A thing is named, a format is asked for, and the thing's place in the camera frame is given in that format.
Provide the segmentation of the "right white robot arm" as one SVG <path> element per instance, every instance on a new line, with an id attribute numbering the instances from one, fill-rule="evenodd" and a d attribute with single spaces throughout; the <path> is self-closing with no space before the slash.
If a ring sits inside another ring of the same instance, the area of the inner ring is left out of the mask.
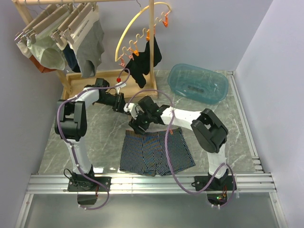
<path id="1" fill-rule="evenodd" d="M 210 186 L 219 190 L 226 184 L 228 167 L 225 158 L 225 143 L 228 129 L 206 108 L 203 111 L 187 111 L 163 104 L 158 106 L 149 96 L 137 104 L 127 103 L 123 110 L 131 115 L 129 125 L 135 133 L 144 134 L 151 123 L 174 125 L 193 131 L 201 148 L 207 152 L 209 161 Z"/>

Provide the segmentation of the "navy striped underwear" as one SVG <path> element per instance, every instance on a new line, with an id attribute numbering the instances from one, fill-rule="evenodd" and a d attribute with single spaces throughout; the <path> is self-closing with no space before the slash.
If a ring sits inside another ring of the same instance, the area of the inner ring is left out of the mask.
<path id="1" fill-rule="evenodd" d="M 141 135 L 127 130 L 121 151 L 120 170 L 145 176 L 170 175 L 165 134 L 165 131 L 156 131 Z M 168 149 L 174 173 L 196 165 L 180 127 L 169 130 Z"/>

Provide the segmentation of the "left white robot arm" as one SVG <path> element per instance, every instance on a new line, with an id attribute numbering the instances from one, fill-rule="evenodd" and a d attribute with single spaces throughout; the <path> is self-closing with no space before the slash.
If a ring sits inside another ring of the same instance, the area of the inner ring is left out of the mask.
<path id="1" fill-rule="evenodd" d="M 96 79 L 93 85 L 87 85 L 74 97 L 57 102 L 55 132 L 64 140 L 69 150 L 73 164 L 72 179 L 78 181 L 85 191 L 92 190 L 96 185 L 93 165 L 85 146 L 86 110 L 95 103 L 108 105 L 119 113 L 124 112 L 126 104 L 119 86 L 110 86 L 102 78 Z"/>

